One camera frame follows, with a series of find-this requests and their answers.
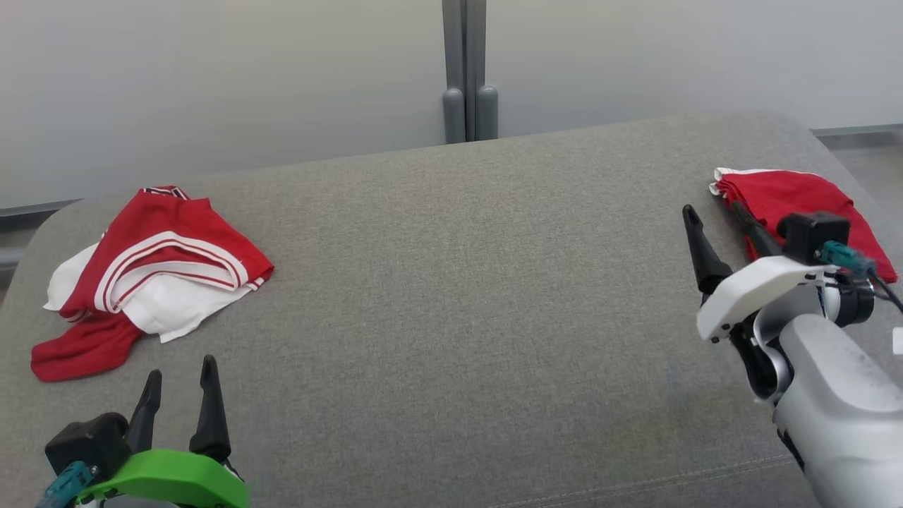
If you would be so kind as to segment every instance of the couch cushion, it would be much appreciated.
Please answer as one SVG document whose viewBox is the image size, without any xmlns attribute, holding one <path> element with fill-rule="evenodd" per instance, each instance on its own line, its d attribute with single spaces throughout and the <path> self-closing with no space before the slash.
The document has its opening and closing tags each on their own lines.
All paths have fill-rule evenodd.
<svg viewBox="0 0 903 508">
<path fill-rule="evenodd" d="M 903 267 L 900 238 L 810 133 L 769 113 L 671 117 L 177 183 L 275 263 L 259 291 L 105 374 L 42 384 L 52 271 L 132 192 L 37 232 L 0 309 L 5 498 L 51 480 L 73 420 L 130 415 L 163 371 L 154 444 L 187 449 L 201 359 L 219 361 L 252 506 L 815 506 L 726 343 L 701 340 L 681 221 L 692 203 L 737 268 L 716 166 L 840 185 Z M 898 382 L 896 311 L 849 328 Z"/>
</svg>

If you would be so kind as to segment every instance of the floor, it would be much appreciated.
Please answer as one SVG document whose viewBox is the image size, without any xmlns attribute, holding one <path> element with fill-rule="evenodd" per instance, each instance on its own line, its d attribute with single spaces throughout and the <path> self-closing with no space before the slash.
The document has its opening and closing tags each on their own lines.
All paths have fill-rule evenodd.
<svg viewBox="0 0 903 508">
<path fill-rule="evenodd" d="M 892 217 L 903 218 L 903 132 L 882 132 L 819 138 Z M 49 213 L 25 219 L 0 218 L 0 305 L 14 264 Z M 900 222 L 903 234 L 903 221 Z"/>
<path fill-rule="evenodd" d="M 891 217 L 903 218 L 903 132 L 819 138 Z M 897 221 L 903 234 L 903 222 Z"/>
</svg>

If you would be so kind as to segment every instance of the teal connector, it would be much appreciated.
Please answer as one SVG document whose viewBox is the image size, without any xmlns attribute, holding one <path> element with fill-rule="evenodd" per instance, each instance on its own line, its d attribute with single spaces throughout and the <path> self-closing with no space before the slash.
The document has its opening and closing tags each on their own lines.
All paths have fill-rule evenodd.
<svg viewBox="0 0 903 508">
<path fill-rule="evenodd" d="M 877 270 L 875 261 L 866 258 L 856 249 L 843 245 L 839 241 L 828 240 L 822 246 L 818 258 L 829 265 L 847 268 L 857 275 L 868 276 L 869 270 Z"/>
<path fill-rule="evenodd" d="M 79 495 L 94 476 L 97 475 L 96 467 L 88 467 L 80 460 L 69 464 L 63 472 L 47 487 L 44 497 L 36 508 L 65 508 L 69 506 L 75 496 Z"/>
</svg>

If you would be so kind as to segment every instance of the black cable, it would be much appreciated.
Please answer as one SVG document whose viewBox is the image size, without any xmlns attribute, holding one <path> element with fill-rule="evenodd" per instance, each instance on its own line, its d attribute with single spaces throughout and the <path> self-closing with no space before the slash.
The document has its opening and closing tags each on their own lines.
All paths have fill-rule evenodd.
<svg viewBox="0 0 903 508">
<path fill-rule="evenodd" d="M 825 284 L 824 286 L 825 286 L 825 287 L 833 287 L 833 288 L 835 288 L 835 289 L 848 289 L 848 290 L 855 290 L 855 289 L 856 289 L 856 286 L 854 286 L 854 285 L 852 285 L 852 284 L 836 284 L 836 283 L 831 283 L 831 282 Z M 881 292 L 878 291 L 877 289 L 872 289 L 871 293 L 872 293 L 876 298 L 878 298 L 878 300 L 884 300 L 885 302 L 891 302 L 891 303 L 893 303 L 893 300 L 890 299 L 890 296 L 887 296 L 886 294 L 881 293 Z"/>
<path fill-rule="evenodd" d="M 875 279 L 875 282 L 877 282 L 878 285 L 881 286 L 881 289 L 884 290 L 884 293 L 887 295 L 888 300 L 890 300 L 891 303 L 893 303 L 895 306 L 897 306 L 897 308 L 900 310 L 900 312 L 903 312 L 903 302 L 901 302 L 900 299 L 897 298 L 897 295 L 894 294 L 894 292 L 890 289 L 890 287 L 888 287 L 888 284 L 886 282 L 884 282 L 883 280 L 881 280 L 880 277 L 878 277 L 878 274 L 875 273 L 875 268 L 869 268 L 868 273 L 869 273 L 869 276 L 872 277 L 873 279 Z"/>
</svg>

